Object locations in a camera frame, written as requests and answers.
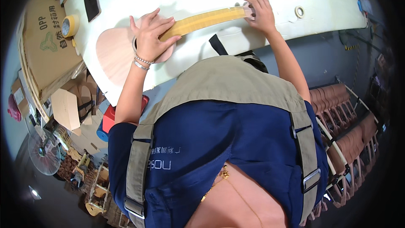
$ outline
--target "pink bag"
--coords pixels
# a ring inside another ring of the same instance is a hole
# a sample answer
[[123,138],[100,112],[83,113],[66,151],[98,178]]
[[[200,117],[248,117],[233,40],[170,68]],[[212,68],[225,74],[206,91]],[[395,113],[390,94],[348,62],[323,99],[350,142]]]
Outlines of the pink bag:
[[12,94],[10,94],[10,96],[8,97],[8,109],[7,109],[7,112],[16,121],[18,121],[18,122],[21,121],[21,113],[20,113],[20,110],[18,110],[17,104],[15,103],[14,95],[12,95]]

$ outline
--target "khaki apron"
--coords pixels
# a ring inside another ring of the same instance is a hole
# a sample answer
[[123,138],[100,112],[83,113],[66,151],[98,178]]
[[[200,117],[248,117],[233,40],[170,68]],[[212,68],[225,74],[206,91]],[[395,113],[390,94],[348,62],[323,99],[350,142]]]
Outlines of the khaki apron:
[[218,56],[195,63],[183,74],[164,98],[139,123],[133,141],[126,175],[125,209],[137,228],[144,228],[144,179],[153,144],[155,122],[170,109],[194,100],[219,100],[233,103],[255,103],[274,106],[290,113],[292,133],[302,160],[304,192],[301,222],[315,205],[320,169],[317,168],[315,138],[304,100],[288,81],[260,72],[243,58]]

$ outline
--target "woman's left hand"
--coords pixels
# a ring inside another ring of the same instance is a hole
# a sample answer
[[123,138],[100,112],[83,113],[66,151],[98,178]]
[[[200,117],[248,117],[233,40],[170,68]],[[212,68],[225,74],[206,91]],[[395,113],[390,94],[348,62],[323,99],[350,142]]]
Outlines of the woman's left hand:
[[159,11],[160,8],[157,8],[147,14],[139,28],[135,25],[134,17],[130,16],[131,30],[136,36],[136,53],[148,62],[153,62],[181,38],[181,36],[176,35],[164,42],[159,41],[158,37],[175,24],[173,17],[152,21]]

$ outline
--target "ukulele body blank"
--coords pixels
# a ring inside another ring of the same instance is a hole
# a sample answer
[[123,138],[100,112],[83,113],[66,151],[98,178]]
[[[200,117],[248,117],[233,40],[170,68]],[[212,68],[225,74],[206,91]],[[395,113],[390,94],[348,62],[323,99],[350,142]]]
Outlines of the ukulele body blank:
[[[140,27],[144,16],[135,22],[137,27]],[[164,42],[174,35],[183,36],[195,30],[245,17],[254,20],[254,8],[244,5],[198,14],[176,21],[168,31],[159,37],[159,40]],[[159,19],[162,17],[157,15],[152,22]],[[124,86],[136,52],[135,41],[136,37],[130,27],[107,29],[97,39],[96,53],[100,66],[107,78],[117,86]],[[175,48],[176,44],[173,44],[155,60],[155,63],[166,61]]]

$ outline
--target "silver bracelet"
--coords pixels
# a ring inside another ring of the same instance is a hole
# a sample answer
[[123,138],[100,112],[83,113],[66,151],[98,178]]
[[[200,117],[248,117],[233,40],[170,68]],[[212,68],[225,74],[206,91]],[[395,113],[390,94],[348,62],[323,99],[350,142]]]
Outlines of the silver bracelet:
[[140,65],[140,63],[138,63],[138,62],[135,61],[135,60],[134,60],[134,64],[135,64],[136,66],[138,66],[139,68],[144,69],[145,71],[148,71],[148,70],[149,70],[148,68],[145,68],[145,67],[143,67],[142,65]]
[[142,63],[147,63],[147,64],[149,64],[149,65],[151,65],[151,64],[153,63],[153,62],[148,62],[148,61],[146,61],[146,60],[143,60],[142,58],[140,58],[140,57],[138,56],[137,53],[135,53],[135,58],[138,59],[139,61],[141,61]]

